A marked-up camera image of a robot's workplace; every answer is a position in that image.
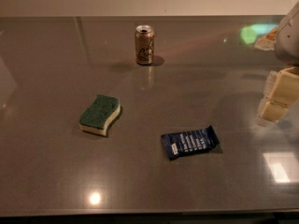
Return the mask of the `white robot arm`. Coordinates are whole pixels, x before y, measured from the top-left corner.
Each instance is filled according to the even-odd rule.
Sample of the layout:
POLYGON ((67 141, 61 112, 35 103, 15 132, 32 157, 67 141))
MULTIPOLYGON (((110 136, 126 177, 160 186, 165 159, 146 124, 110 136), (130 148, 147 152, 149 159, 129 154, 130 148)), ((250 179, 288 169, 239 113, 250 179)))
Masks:
POLYGON ((254 48, 273 50, 277 59, 287 65, 278 72, 271 71, 265 82, 257 122, 268 126, 278 122, 299 100, 299 2, 254 48))

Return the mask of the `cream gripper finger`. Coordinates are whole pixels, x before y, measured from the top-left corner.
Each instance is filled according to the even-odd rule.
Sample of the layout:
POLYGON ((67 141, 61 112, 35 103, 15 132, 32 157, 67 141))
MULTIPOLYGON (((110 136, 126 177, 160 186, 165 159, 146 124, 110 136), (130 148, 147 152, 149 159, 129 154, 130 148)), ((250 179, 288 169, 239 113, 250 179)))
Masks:
POLYGON ((276 123, 299 99, 299 67, 271 71, 265 82, 257 118, 259 123, 276 123))

